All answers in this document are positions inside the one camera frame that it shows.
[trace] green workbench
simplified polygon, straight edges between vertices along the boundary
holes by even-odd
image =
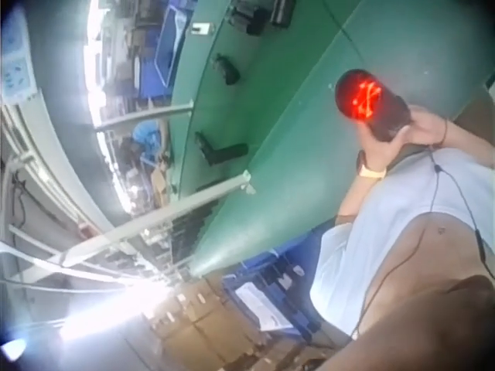
[[[490,24],[448,0],[299,0],[289,29],[269,26],[259,38],[224,21],[229,4],[200,1],[193,16],[216,32],[189,35],[184,44],[172,102],[195,106],[170,121],[173,178],[184,197],[247,168],[256,194],[222,200],[190,263],[195,275],[276,247],[335,214],[358,150],[333,99],[343,72],[366,68],[410,103],[452,117],[495,68]],[[240,70],[238,84],[227,87],[213,70],[217,53]],[[210,167],[196,131],[218,148],[246,142],[249,154]]]

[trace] wristwatch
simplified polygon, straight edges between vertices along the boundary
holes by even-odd
[[[387,174],[387,169],[383,172],[374,172],[366,167],[366,155],[363,150],[357,153],[356,170],[359,176],[364,178],[383,179]]]
[[[387,174],[387,169],[383,172],[374,172],[362,164],[358,174],[364,178],[383,179]]]

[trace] hand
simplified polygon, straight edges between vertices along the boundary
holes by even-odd
[[[423,107],[411,105],[409,109],[412,123],[407,135],[408,142],[414,145],[443,144],[449,121]]]
[[[374,172],[383,172],[397,157],[406,144],[410,125],[404,126],[390,141],[378,141],[364,122],[357,123],[357,136],[366,156],[366,167]]]

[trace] fluorescent lamp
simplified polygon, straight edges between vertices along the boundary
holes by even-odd
[[[171,291],[162,282],[137,284],[116,298],[79,315],[70,316],[60,329],[60,336],[64,340],[71,340],[115,327],[143,312],[149,313]]]

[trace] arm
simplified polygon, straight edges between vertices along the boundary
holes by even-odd
[[[356,215],[366,199],[367,194],[373,186],[377,184],[378,179],[364,178],[357,176],[350,185],[346,196],[340,204],[339,212],[335,224],[352,223],[356,219]]]
[[[472,155],[481,165],[494,168],[495,151],[490,143],[423,107],[409,107],[412,119],[411,130],[408,133],[410,143],[437,146],[440,144],[443,148],[457,148]]]
[[[378,141],[369,127],[364,123],[357,123],[357,134],[364,152],[364,163],[366,167],[374,172],[384,171],[397,157],[405,143],[409,127],[402,128],[391,142]],[[352,223],[359,213],[361,205],[367,194],[379,179],[357,176],[351,184],[346,196],[340,204],[339,212],[335,221],[336,225]]]
[[[495,168],[495,151],[488,141],[469,133],[451,121],[447,121],[446,130],[442,147],[460,149],[472,155],[481,165]]]

